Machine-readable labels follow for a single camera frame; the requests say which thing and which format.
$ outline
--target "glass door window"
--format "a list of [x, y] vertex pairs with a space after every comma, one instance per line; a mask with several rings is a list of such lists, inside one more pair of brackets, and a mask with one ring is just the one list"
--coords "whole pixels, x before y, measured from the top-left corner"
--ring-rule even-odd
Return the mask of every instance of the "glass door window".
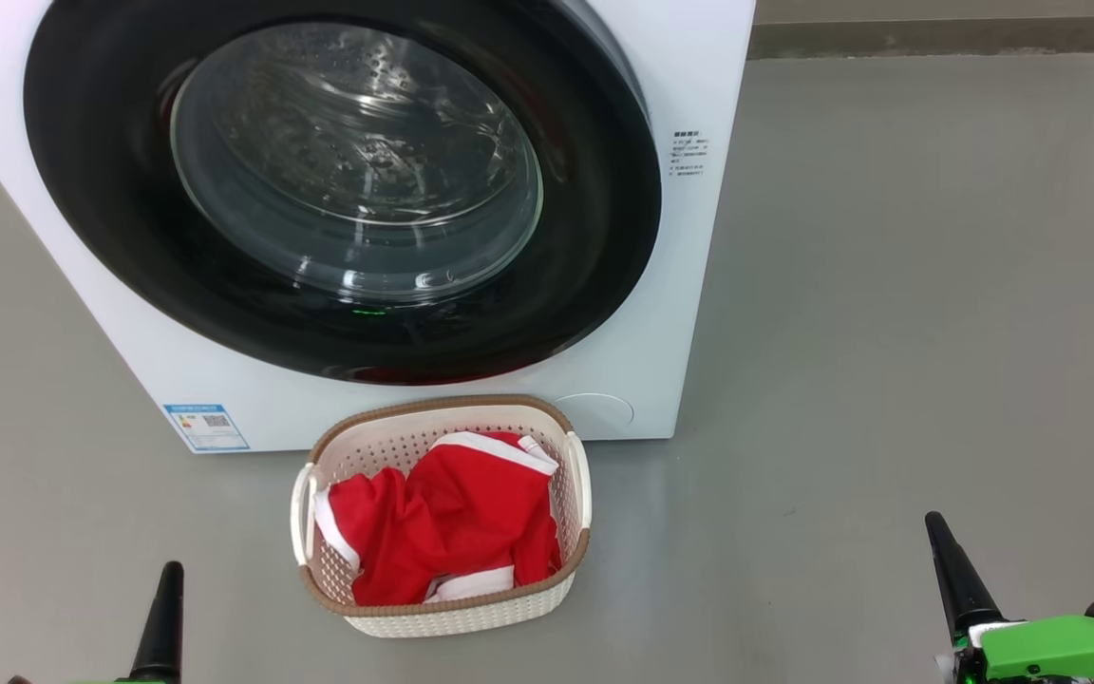
[[529, 241], [543, 173], [467, 69], [342, 23], [243, 35], [178, 91], [170, 143], [196, 207], [295, 286], [359, 303], [481, 285]]

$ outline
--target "white stripe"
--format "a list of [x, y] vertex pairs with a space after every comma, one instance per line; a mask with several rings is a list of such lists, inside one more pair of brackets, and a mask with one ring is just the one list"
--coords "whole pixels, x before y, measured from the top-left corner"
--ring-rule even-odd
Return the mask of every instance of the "white stripe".
[[531, 454], [531, 456], [534, 456], [535, 459], [542, 460], [544, 463], [556, 464], [556, 459], [550, 457], [550, 454], [547, 454], [547, 451], [544, 450], [543, 447], [539, 447], [538, 442], [535, 442], [535, 438], [529, 434], [526, 434], [522, 439], [517, 439], [517, 445], [522, 447], [522, 450], [524, 450], [525, 453]]
[[469, 599], [482, 596], [482, 594], [494, 594], [513, 589], [513, 567], [508, 565], [496, 568], [496, 570], [485, 570], [482, 572], [470, 572], [470, 575], [459, 575], [443, 581], [438, 589], [426, 599], [426, 603], [439, 603], [442, 601], [456, 601], [457, 599]]
[[521, 464], [531, 471], [540, 472], [548, 477], [555, 475], [556, 468], [559, 467], [559, 464], [552, 462], [546, 453], [544, 453], [544, 456], [547, 456], [546, 462], [544, 462], [542, 457], [531, 455], [526, 451], [520, 450], [520, 448], [501, 442], [500, 439], [474, 432], [453, 432], [440, 437], [437, 442], [433, 442], [433, 447], [439, 444], [468, 447], [470, 450], [481, 451], [484, 454], [505, 460], [505, 462]]
[[344, 559], [347, 559], [349, 565], [352, 566], [352, 570], [360, 570], [361, 556], [357, 555], [357, 550], [353, 550], [352, 546], [344, 541], [340, 529], [335, 525], [335, 512], [331, 512], [331, 503], [327, 500], [329, 489], [330, 487], [315, 495], [315, 523], [321, 529], [323, 541], [327, 542], [331, 548], [339, 550]]

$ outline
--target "white washing machine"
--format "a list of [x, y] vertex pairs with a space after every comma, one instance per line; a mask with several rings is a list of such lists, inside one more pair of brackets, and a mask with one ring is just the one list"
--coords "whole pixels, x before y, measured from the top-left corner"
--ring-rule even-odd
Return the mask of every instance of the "white washing machine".
[[195, 451], [673, 436], [754, 0], [0, 0], [0, 181]]

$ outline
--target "laundry basket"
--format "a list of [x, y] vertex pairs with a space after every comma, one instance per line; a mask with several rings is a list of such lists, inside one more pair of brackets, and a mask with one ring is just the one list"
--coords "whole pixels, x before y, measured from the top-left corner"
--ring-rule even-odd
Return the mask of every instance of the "laundry basket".
[[[529, 434], [560, 463], [550, 482], [563, 567], [547, 580], [507, 592], [421, 605], [359, 606], [356, 572], [315, 525], [313, 497], [321, 490], [383, 467], [411, 471], [438, 437], [450, 432], [508, 431]], [[590, 545], [590, 466], [585, 448], [565, 415], [522, 395], [429, 399], [350, 417], [323, 434], [294, 482], [290, 532], [306, 589], [323, 607], [373, 637], [439, 637], [503, 627], [548, 614], [572, 588], [572, 576]]]

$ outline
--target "clothes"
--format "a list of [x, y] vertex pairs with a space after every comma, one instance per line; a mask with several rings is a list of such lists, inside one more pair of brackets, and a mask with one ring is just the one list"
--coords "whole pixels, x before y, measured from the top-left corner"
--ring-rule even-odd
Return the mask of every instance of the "clothes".
[[315, 520], [361, 575], [357, 605], [452, 601], [546, 580], [559, 570], [550, 477], [533, 438], [456, 432], [405, 478], [386, 467], [315, 495]]

